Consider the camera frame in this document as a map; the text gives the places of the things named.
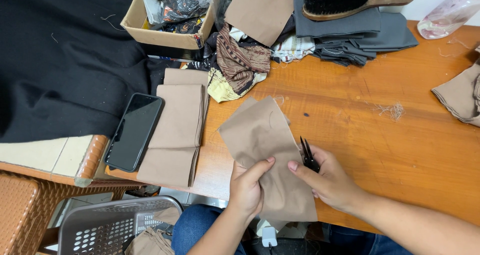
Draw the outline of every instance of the fingernail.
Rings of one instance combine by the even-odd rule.
[[[288,163],[288,168],[293,171],[297,171],[298,166],[299,164],[296,161],[289,161]]]

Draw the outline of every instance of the gray plastic basket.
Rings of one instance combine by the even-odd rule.
[[[81,206],[63,219],[58,233],[59,255],[117,255],[130,236],[162,223],[153,213],[182,205],[170,196],[113,201]]]

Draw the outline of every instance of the thread snips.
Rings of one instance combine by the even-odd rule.
[[[312,152],[310,150],[310,145],[308,145],[307,140],[303,143],[303,139],[300,136],[301,147],[303,150],[303,165],[311,169],[312,171],[318,173],[320,171],[320,166],[318,162],[314,159]]]

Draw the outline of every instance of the smartphone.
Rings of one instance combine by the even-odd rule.
[[[142,162],[165,103],[157,96],[134,93],[105,154],[107,165],[134,172]]]

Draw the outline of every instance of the brown wicker chair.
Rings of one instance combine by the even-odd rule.
[[[3,254],[46,252],[58,240],[58,228],[47,229],[57,204],[63,199],[112,192],[122,198],[131,187],[80,188],[0,170],[0,251]]]

